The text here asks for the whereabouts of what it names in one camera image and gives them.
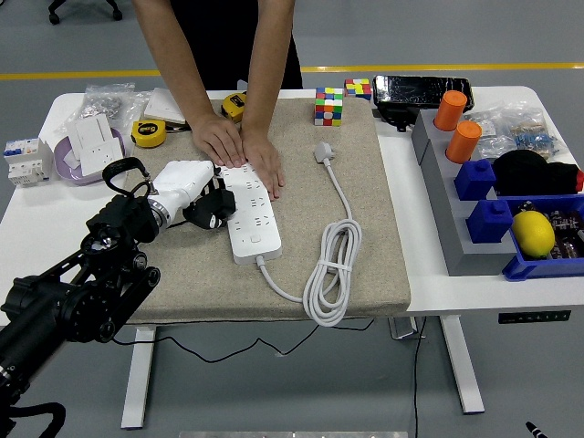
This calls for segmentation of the person's left hand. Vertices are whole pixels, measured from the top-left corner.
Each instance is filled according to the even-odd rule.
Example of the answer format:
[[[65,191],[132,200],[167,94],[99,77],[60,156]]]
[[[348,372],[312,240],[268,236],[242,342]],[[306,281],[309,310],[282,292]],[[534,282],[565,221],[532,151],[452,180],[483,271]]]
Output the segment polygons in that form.
[[[245,158],[266,187],[269,199],[277,200],[286,184],[279,152],[268,139],[266,131],[242,128],[241,136]]]

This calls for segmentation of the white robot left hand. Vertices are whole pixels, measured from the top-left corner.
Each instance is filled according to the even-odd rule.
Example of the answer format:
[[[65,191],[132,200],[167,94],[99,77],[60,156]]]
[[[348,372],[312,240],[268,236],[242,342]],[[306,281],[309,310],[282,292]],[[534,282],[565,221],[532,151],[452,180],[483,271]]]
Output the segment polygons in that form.
[[[226,225],[235,212],[235,197],[222,182],[216,182],[210,161],[172,161],[153,181],[149,203],[160,230],[165,230],[182,212],[187,222],[203,229]]]

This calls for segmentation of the person's right hand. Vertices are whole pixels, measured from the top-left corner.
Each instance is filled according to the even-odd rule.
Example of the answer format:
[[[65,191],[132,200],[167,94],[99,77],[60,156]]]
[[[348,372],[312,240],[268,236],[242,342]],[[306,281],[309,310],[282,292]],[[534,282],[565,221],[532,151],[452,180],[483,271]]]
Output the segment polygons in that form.
[[[235,124],[214,112],[188,119],[194,146],[218,166],[241,167],[245,163],[243,143]]]

